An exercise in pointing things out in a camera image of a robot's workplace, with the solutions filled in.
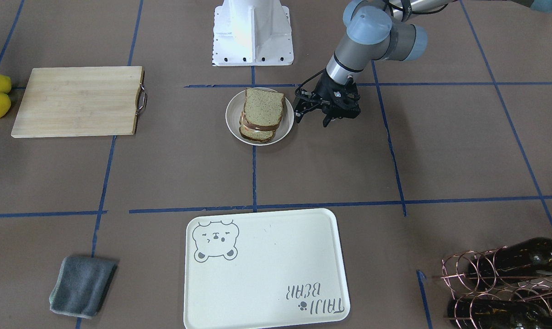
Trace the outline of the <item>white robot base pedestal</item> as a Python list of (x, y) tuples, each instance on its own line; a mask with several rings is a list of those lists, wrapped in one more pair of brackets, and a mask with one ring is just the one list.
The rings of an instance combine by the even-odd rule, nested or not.
[(214, 9), (212, 65), (292, 65), (290, 11), (279, 0), (225, 0)]

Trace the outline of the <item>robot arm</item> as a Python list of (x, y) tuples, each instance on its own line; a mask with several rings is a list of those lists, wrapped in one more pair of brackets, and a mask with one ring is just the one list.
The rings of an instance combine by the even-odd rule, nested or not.
[(296, 120), (312, 110), (324, 114), (322, 125), (361, 114), (356, 79), (372, 61), (408, 62), (428, 46), (424, 28), (410, 24), (413, 16), (439, 13), (448, 0), (352, 0), (343, 11), (345, 35), (320, 72), (309, 106), (296, 110)]

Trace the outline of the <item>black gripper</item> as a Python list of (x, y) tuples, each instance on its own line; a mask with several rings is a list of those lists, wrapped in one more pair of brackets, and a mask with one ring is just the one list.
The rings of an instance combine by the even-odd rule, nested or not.
[(322, 98), (320, 110), (325, 114), (322, 121), (323, 127), (328, 127), (336, 119), (355, 119), (361, 114), (358, 104), (361, 96), (351, 74), (344, 84), (338, 84), (327, 73), (323, 73), (317, 82), (314, 94)]

